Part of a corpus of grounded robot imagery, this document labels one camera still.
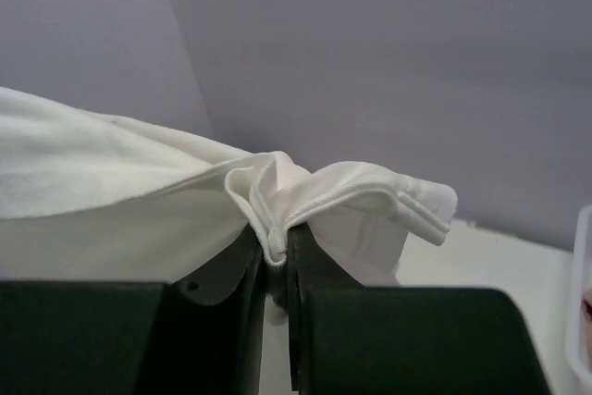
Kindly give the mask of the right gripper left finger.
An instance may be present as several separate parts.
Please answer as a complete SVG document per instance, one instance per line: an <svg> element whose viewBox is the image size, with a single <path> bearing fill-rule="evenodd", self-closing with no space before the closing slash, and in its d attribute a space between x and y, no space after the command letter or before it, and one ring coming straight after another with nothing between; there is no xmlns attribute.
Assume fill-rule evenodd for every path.
<svg viewBox="0 0 592 395"><path fill-rule="evenodd" d="M265 264L244 229L174 282L5 280L5 394L254 394Z"/></svg>

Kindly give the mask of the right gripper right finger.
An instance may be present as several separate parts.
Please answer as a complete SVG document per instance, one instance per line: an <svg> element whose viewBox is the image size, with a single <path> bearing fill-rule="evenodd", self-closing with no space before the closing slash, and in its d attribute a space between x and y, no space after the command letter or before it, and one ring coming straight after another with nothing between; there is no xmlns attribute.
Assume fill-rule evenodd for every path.
<svg viewBox="0 0 592 395"><path fill-rule="evenodd" d="M456 223L366 287L306 226L288 247L290 383L301 394L575 394L568 253Z"/></svg>

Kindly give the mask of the white printed t-shirt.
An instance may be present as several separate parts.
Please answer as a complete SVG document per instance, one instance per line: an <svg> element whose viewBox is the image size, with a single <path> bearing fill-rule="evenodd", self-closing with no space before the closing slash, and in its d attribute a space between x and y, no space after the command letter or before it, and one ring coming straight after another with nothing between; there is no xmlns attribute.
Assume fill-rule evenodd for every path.
<svg viewBox="0 0 592 395"><path fill-rule="evenodd" d="M365 162L309 172L185 131L1 91L3 278L177 281L251 228L287 303L288 233L307 224L366 285L391 285L409 235L440 245L449 186Z"/></svg>

